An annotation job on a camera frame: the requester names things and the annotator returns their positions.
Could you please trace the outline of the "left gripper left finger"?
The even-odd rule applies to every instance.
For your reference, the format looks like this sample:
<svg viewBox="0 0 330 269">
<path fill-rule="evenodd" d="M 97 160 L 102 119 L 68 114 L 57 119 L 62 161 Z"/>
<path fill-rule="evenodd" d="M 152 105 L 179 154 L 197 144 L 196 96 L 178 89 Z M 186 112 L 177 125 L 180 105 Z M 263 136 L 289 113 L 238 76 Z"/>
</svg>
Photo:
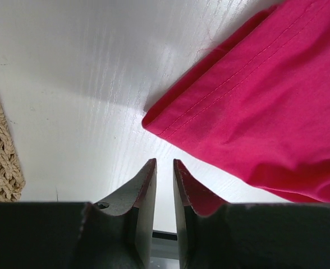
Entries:
<svg viewBox="0 0 330 269">
<path fill-rule="evenodd" d="M 148 268 L 157 189 L 157 161 L 87 207 L 72 268 Z"/>
</svg>

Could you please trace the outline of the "pink t shirt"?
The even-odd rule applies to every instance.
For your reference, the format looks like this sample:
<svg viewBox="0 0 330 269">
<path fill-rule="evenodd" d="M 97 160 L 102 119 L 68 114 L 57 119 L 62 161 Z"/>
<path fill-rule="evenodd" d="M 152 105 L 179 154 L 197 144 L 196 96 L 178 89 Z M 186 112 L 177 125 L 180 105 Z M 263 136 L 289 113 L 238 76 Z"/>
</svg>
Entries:
<svg viewBox="0 0 330 269">
<path fill-rule="evenodd" d="M 330 1 L 258 12 L 179 79 L 142 125 L 253 187 L 330 203 Z"/>
</svg>

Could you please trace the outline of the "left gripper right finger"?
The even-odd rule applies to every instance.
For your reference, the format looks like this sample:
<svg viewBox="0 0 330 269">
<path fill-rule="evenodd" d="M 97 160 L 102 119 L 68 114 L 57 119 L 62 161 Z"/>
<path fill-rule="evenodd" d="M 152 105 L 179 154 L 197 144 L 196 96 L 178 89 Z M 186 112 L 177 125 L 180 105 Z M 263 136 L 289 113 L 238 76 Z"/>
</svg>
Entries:
<svg viewBox="0 0 330 269">
<path fill-rule="evenodd" d="M 181 268 L 238 268 L 228 203 L 195 179 L 184 163 L 173 161 L 173 191 Z"/>
</svg>

